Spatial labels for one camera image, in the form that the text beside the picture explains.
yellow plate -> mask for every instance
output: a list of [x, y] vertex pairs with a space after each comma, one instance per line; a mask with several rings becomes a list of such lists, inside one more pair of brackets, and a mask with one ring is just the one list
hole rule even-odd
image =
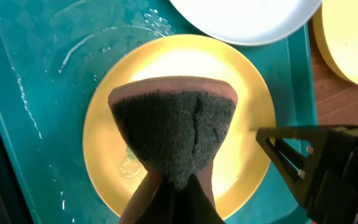
[[313, 28], [328, 66], [358, 84], [358, 1], [324, 0], [314, 15]]
[[174, 35], [126, 55], [99, 84], [85, 119], [86, 168], [103, 201], [121, 216], [146, 171], [122, 140], [107, 100], [111, 90], [150, 77], [191, 75], [224, 80], [238, 94], [236, 112], [215, 160], [213, 192], [222, 218], [236, 212], [261, 183], [269, 158], [255, 140], [259, 126], [275, 126], [269, 90], [257, 69], [230, 45], [200, 35]]

green scouring pad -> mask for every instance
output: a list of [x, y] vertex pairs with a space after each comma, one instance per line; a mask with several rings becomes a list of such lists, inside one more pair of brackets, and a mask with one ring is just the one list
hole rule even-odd
[[108, 103], [126, 144], [180, 190], [221, 147], [237, 94], [219, 80], [162, 77], [117, 87]]

wooden table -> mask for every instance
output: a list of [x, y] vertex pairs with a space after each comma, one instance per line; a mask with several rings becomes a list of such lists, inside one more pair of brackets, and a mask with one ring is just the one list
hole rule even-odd
[[337, 76], [324, 62], [309, 23], [311, 63], [319, 124], [358, 124], [358, 86]]

teal tray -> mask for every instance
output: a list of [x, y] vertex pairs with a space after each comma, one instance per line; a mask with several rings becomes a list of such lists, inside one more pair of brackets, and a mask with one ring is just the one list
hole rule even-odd
[[[0, 0], [0, 135], [35, 223], [116, 223], [86, 173], [82, 132], [106, 72], [137, 46], [202, 34], [166, 0]], [[270, 90], [278, 126], [316, 124], [307, 25], [235, 47]], [[303, 142], [293, 141], [305, 153]], [[307, 221], [275, 166], [227, 223]]]

white plate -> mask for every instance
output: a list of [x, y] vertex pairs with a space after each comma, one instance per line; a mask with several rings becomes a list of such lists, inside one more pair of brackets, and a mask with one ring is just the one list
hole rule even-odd
[[264, 45], [294, 33], [321, 0], [171, 0], [204, 33], [236, 45]]

